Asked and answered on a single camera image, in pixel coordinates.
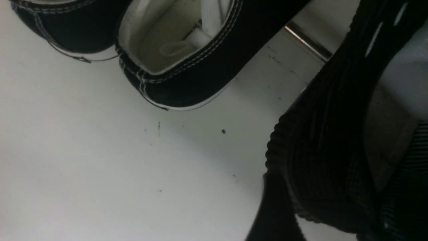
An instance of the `sneaker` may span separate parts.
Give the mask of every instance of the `sneaker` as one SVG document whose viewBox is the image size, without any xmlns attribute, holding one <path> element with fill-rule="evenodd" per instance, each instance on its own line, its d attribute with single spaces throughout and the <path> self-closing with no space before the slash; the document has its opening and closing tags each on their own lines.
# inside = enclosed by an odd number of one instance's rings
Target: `sneaker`
<svg viewBox="0 0 428 241">
<path fill-rule="evenodd" d="M 133 0 L 117 33 L 120 65 L 151 104 L 201 107 L 309 0 Z"/>
<path fill-rule="evenodd" d="M 386 66 L 427 19 L 424 6 L 424 0 L 361 0 L 343 44 L 271 135 L 258 215 L 264 221 L 257 219 L 253 230 L 271 224 L 260 240 L 304 239 L 296 235 L 290 209 L 359 238 L 383 237 L 363 143 L 365 117 Z M 266 209 L 278 212 L 269 218 Z"/>
<path fill-rule="evenodd" d="M 12 9 L 52 46 L 93 54 L 114 44 L 116 23 L 129 0 L 10 0 Z"/>
</svg>

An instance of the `white surface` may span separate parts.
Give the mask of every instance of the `white surface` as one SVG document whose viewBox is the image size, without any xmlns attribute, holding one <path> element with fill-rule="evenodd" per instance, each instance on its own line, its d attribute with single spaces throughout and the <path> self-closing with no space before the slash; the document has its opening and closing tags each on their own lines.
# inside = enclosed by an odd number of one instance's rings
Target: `white surface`
<svg viewBox="0 0 428 241">
<path fill-rule="evenodd" d="M 0 29 L 5 241 L 243 240 L 273 126 L 320 68 L 282 32 L 213 102 L 166 112 L 116 60 L 86 64 L 55 52 L 7 1 Z M 309 241 L 355 240 L 302 228 Z"/>
</svg>

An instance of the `black strap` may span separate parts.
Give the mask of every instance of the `black strap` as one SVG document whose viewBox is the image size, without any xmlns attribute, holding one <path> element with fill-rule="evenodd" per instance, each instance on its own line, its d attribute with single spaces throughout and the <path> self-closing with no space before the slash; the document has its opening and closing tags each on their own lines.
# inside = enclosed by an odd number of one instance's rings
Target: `black strap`
<svg viewBox="0 0 428 241">
<path fill-rule="evenodd" d="M 306 241 L 282 175 L 267 173 L 264 180 L 262 204 L 247 241 Z"/>
</svg>

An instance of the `black fabric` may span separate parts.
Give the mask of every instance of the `black fabric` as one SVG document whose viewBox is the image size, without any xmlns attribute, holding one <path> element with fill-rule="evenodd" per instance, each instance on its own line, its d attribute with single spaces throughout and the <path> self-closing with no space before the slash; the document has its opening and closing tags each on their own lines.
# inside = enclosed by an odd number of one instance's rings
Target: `black fabric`
<svg viewBox="0 0 428 241">
<path fill-rule="evenodd" d="M 114 44 L 116 23 L 129 0 L 95 0 L 75 10 L 70 8 L 85 2 L 88 0 L 39 5 L 12 1 L 12 8 L 31 30 L 46 39 L 36 24 L 37 18 L 40 18 L 41 25 L 52 38 L 49 41 L 57 47 L 69 52 L 90 54 Z"/>
<path fill-rule="evenodd" d="M 282 175 L 267 173 L 264 180 L 262 204 L 247 241 L 304 241 Z"/>
<path fill-rule="evenodd" d="M 426 20 L 424 6 L 424 0 L 362 0 L 340 49 L 271 136 L 268 170 L 283 173 L 295 205 L 339 230 L 382 236 L 362 144 L 365 115 L 383 70 Z"/>
<path fill-rule="evenodd" d="M 393 241 L 428 239 L 428 122 L 422 122 L 382 193 L 381 217 Z"/>
<path fill-rule="evenodd" d="M 236 0 L 239 11 L 236 22 L 221 44 L 206 58 L 190 68 L 159 84 L 146 83 L 146 92 L 150 99 L 157 103 L 171 107 L 188 107 L 213 96 L 225 87 L 245 66 L 245 64 L 290 21 L 309 0 Z M 227 28 L 217 35 L 215 42 Z M 119 53 L 123 53 L 117 43 Z M 141 70 L 128 57 L 127 53 L 121 55 L 128 71 L 138 73 L 131 78 L 131 82 L 144 79 L 159 80 L 192 62 L 195 56 L 166 71 L 162 75 L 150 75 Z"/>
</svg>

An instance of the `ribbed black fabric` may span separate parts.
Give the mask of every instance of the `ribbed black fabric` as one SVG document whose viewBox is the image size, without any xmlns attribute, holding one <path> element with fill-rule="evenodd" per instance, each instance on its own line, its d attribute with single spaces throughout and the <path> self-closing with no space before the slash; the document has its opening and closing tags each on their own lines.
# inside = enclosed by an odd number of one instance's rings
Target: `ribbed black fabric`
<svg viewBox="0 0 428 241">
<path fill-rule="evenodd" d="M 280 118 L 266 166 L 283 174 L 295 210 L 360 238 L 384 237 L 363 127 L 383 70 L 425 22 L 426 4 L 362 0 L 340 49 Z"/>
<path fill-rule="evenodd" d="M 381 216 L 394 241 L 428 240 L 428 122 L 422 122 L 384 193 Z"/>
</svg>

